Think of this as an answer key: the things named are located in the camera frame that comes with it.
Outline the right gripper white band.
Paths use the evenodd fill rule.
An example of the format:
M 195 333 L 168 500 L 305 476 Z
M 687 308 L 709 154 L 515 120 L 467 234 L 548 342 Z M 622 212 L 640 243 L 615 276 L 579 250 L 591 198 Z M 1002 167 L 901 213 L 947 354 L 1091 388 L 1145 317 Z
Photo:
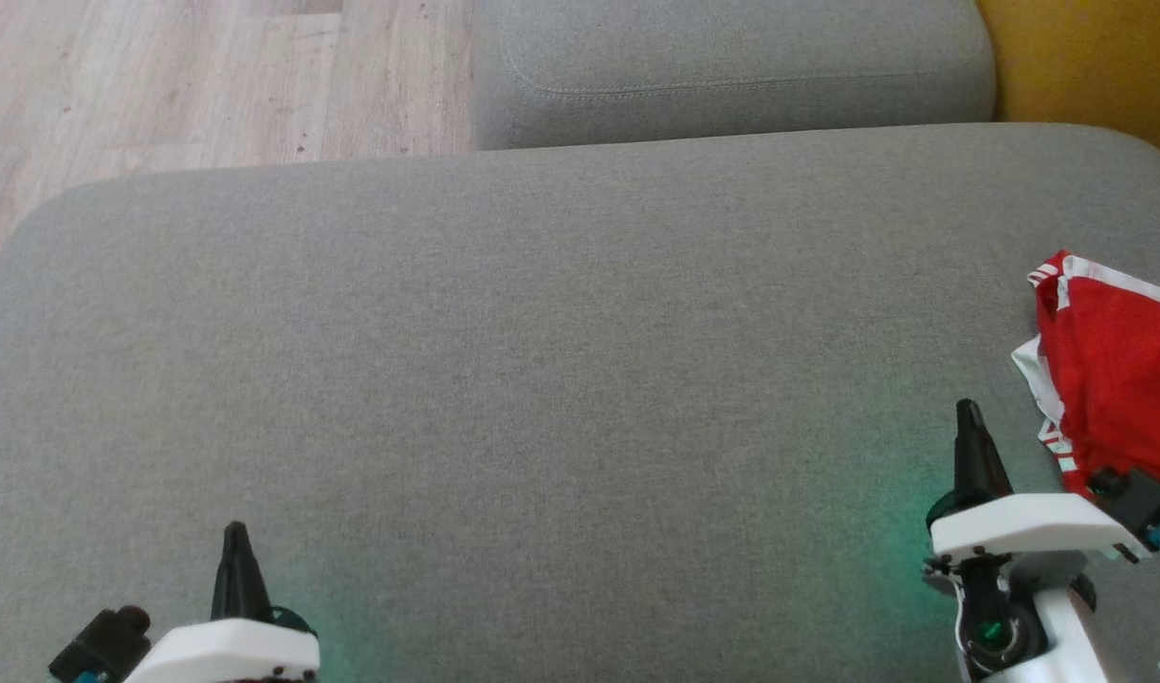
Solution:
M 1125 525 L 1076 493 L 1016 493 L 974 399 L 956 404 L 955 489 L 926 516 L 922 577 L 954 597 L 962 630 L 1038 630 L 1036 594 L 1070 587 L 1083 554 L 1140 564 L 1151 555 Z

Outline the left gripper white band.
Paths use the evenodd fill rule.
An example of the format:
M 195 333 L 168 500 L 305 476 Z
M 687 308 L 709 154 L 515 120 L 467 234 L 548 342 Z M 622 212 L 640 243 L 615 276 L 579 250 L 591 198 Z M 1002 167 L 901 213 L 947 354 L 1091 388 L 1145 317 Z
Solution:
M 293 610 L 271 608 L 249 529 L 242 522 L 224 528 L 210 619 L 171 630 L 125 682 L 316 682 L 321 677 L 318 633 Z

